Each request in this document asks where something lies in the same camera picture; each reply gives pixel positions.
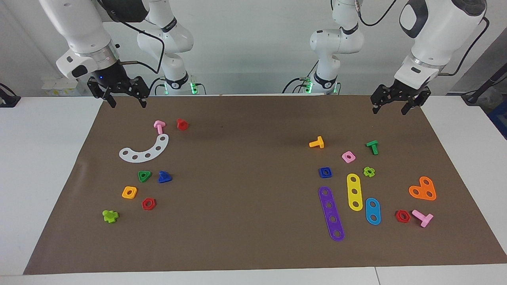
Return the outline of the blue crate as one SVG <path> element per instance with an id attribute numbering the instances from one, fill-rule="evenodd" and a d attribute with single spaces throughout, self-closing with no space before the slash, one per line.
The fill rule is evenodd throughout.
<path id="1" fill-rule="evenodd" d="M 493 111 L 487 114 L 487 117 L 507 140 L 507 101 L 500 103 Z"/>

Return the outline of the brown paper table mat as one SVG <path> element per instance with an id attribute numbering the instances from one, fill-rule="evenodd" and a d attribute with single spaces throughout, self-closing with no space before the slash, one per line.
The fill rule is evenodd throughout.
<path id="1" fill-rule="evenodd" d="M 404 116 L 396 102 L 375 115 L 366 96 L 152 97 L 145 109 L 116 101 L 101 105 L 25 274 L 507 263 L 420 108 Z M 123 161 L 122 148 L 154 145 L 156 120 L 170 136 L 164 152 Z M 325 147 L 310 148 L 318 136 Z M 373 140 L 378 155 L 365 145 Z M 322 167 L 333 176 L 320 178 Z M 141 170 L 152 173 L 145 183 Z M 161 170 L 173 180 L 159 184 Z M 360 177 L 361 211 L 348 205 L 350 173 Z M 421 176 L 436 200 L 408 193 Z M 121 196 L 126 186 L 137 188 L 134 199 Z M 321 186 L 333 192 L 340 242 L 328 234 Z M 147 197 L 153 210 L 142 208 Z M 366 221 L 369 197 L 380 203 L 378 226 Z M 425 228 L 414 209 L 433 215 Z M 105 222 L 104 210 L 119 218 Z M 397 210 L 410 222 L 398 222 Z"/>

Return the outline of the yellow three-hole toy bar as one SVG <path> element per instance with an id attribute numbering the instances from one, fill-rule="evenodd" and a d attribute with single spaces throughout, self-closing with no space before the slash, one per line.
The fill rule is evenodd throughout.
<path id="1" fill-rule="evenodd" d="M 362 187 L 357 174 L 347 175 L 347 199 L 350 209 L 361 211 L 363 209 Z"/>

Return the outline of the white curved five-hole plate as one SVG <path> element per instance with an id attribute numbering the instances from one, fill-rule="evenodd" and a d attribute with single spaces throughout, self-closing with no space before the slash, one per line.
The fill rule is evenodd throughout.
<path id="1" fill-rule="evenodd" d="M 122 148 L 119 151 L 119 157 L 128 163 L 145 163 L 159 157 L 166 149 L 170 141 L 170 136 L 163 133 L 157 136 L 154 145 L 148 150 L 138 152 L 131 148 Z"/>

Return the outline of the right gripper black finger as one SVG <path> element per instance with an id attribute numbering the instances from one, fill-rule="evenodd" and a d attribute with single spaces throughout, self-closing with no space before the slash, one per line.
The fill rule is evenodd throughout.
<path id="1" fill-rule="evenodd" d="M 141 76 L 121 81 L 121 89 L 124 94 L 137 99 L 142 108 L 147 107 L 150 89 Z"/>
<path id="2" fill-rule="evenodd" d="M 109 86 L 103 90 L 95 78 L 89 78 L 87 81 L 87 87 L 94 98 L 103 99 L 111 106 L 111 108 L 116 108 L 116 101 L 111 95 L 111 88 Z"/>

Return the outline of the white cardboard boxes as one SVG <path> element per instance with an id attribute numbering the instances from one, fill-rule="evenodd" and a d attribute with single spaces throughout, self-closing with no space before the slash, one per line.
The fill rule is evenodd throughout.
<path id="1" fill-rule="evenodd" d="M 47 96 L 90 96 L 91 93 L 86 89 L 83 82 L 75 79 L 47 78 L 43 80 L 41 88 Z"/>

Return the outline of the purple four-hole toy bar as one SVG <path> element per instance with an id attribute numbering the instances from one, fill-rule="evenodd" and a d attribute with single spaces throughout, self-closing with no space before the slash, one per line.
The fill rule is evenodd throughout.
<path id="1" fill-rule="evenodd" d="M 345 233 L 332 190 L 328 186 L 321 186 L 318 195 L 330 238 L 336 242 L 344 240 Z"/>

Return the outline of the black stand pole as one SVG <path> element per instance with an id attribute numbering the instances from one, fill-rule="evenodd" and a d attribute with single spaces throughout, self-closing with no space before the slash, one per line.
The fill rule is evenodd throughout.
<path id="1" fill-rule="evenodd" d="M 461 95 L 461 98 L 467 105 L 475 105 L 480 96 L 487 91 L 489 88 L 498 85 L 503 80 L 507 79 L 507 72 L 503 74 L 494 74 L 491 76 L 482 86 L 476 90 L 465 92 Z"/>

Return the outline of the blue two-hole toy bar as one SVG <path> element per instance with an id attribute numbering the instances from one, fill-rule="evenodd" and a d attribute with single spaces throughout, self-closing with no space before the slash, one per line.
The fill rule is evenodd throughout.
<path id="1" fill-rule="evenodd" d="M 374 226 L 381 223 L 381 207 L 377 199 L 369 197 L 365 201 L 366 206 L 366 221 Z"/>

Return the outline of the black clamp device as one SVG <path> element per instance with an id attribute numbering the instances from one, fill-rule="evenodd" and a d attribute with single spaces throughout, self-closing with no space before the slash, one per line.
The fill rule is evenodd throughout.
<path id="1" fill-rule="evenodd" d="M 20 99 L 11 88 L 0 82 L 0 108 L 14 108 Z"/>

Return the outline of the orange heart three-hole plate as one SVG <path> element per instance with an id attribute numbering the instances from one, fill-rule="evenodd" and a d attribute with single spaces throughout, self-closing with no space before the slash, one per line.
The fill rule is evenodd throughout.
<path id="1" fill-rule="evenodd" d="M 437 198 L 436 188 L 433 181 L 426 176 L 421 176 L 419 185 L 410 186 L 408 193 L 416 199 L 423 199 L 427 201 L 434 201 Z"/>

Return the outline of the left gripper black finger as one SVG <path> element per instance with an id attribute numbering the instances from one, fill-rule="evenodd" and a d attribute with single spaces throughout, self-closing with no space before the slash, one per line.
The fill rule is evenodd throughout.
<path id="1" fill-rule="evenodd" d="M 416 94 L 405 95 L 406 104 L 402 107 L 401 113 L 402 115 L 406 115 L 411 109 L 416 108 L 417 106 L 421 107 L 427 101 L 428 97 L 431 95 L 431 90 L 429 87 L 424 87 L 421 91 L 418 91 Z"/>
<path id="2" fill-rule="evenodd" d="M 387 87 L 383 84 L 379 85 L 370 96 L 373 105 L 372 112 L 378 114 L 383 105 L 392 103 L 398 99 L 398 88 L 395 86 Z"/>

